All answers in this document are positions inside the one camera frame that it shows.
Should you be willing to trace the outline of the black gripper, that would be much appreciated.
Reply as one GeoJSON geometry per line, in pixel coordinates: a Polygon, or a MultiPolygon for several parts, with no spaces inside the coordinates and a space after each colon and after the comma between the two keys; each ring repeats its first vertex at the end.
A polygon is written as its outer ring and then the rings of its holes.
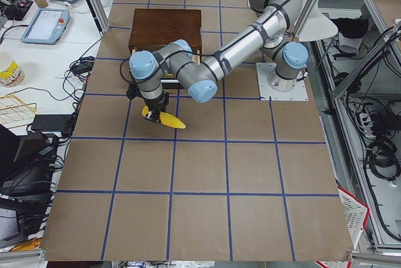
{"type": "Polygon", "coordinates": [[[166,112],[167,105],[169,104],[169,93],[164,91],[162,85],[159,85],[159,88],[155,92],[157,96],[147,98],[145,92],[141,91],[137,84],[131,82],[128,84],[126,96],[129,100],[133,100],[134,98],[143,99],[148,107],[148,110],[144,110],[144,118],[148,121],[161,123],[160,113],[166,112]]]}

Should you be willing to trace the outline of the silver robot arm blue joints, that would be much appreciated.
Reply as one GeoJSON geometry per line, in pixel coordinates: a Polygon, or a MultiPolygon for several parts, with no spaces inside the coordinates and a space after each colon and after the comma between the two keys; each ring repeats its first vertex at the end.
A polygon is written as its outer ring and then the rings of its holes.
{"type": "Polygon", "coordinates": [[[155,97],[163,76],[171,73],[199,103],[209,101],[217,91],[219,80],[236,66],[261,50],[278,60],[278,77],[296,79],[308,59],[308,51],[297,42],[286,43],[283,34],[300,16],[303,0],[249,0],[251,9],[259,14],[232,41],[207,55],[200,64],[192,60],[192,49],[183,39],[149,52],[137,51],[129,59],[133,83],[145,96],[155,97]]]}

